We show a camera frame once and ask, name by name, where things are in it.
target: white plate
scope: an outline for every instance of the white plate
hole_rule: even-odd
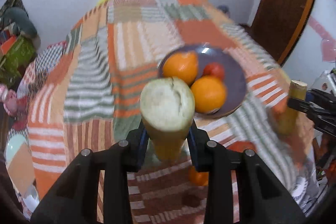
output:
[[[6,146],[5,158],[6,166],[9,166],[15,154],[23,144],[27,144],[26,138],[21,134],[16,134],[10,138]]]
[[[36,207],[40,203],[40,198],[34,185],[31,185],[28,188],[25,196],[22,197],[22,199],[27,206],[27,209],[30,212],[28,212],[28,214],[30,215],[35,211]]]

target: red tomato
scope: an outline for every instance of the red tomato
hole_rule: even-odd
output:
[[[205,76],[205,75],[214,76],[214,77],[217,77],[221,80],[224,80],[225,71],[224,71],[224,68],[221,64],[219,64],[217,62],[213,62],[213,63],[209,63],[205,66],[202,76]]]

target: purple plate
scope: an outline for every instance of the purple plate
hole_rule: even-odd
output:
[[[159,77],[162,77],[162,68],[166,60],[176,52],[195,51],[198,54],[198,74],[196,79],[202,76],[205,66],[211,62],[221,64],[225,69],[224,84],[227,87],[227,98],[222,107],[213,114],[201,114],[208,118],[221,118],[234,112],[243,102],[247,86],[242,67],[231,55],[223,53],[220,48],[206,45],[188,45],[168,53],[159,65]]]

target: pink object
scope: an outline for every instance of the pink object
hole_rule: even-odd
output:
[[[14,90],[8,90],[6,85],[0,84],[0,102],[9,116],[17,113],[17,97]]]
[[[322,39],[322,61],[334,63],[336,61],[336,41],[334,39]]]
[[[336,40],[314,17],[309,17],[308,25],[322,38],[322,61],[334,63],[336,61]]]

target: patchwork tablecloth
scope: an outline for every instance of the patchwork tablecloth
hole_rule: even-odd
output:
[[[294,149],[299,152],[290,156],[268,122],[268,112],[284,110],[288,90],[271,56],[207,0],[110,0],[87,12],[65,42],[31,63],[19,87],[18,96],[29,109],[29,144],[40,197],[82,149],[108,149],[138,127],[141,90],[157,77],[167,53],[206,42],[240,63],[248,93],[233,114],[218,120],[195,117],[196,125],[224,146],[252,141],[258,155],[292,190],[295,165],[304,160],[312,139],[311,123],[300,116],[295,134],[300,146]],[[293,140],[287,141],[297,145]],[[202,223],[207,188],[190,184],[190,165],[188,153],[173,166],[149,157],[139,173],[128,174],[134,222]],[[234,173],[232,179],[238,221]],[[103,188],[102,171],[97,205],[101,222]],[[197,197],[199,206],[188,205],[186,195]]]

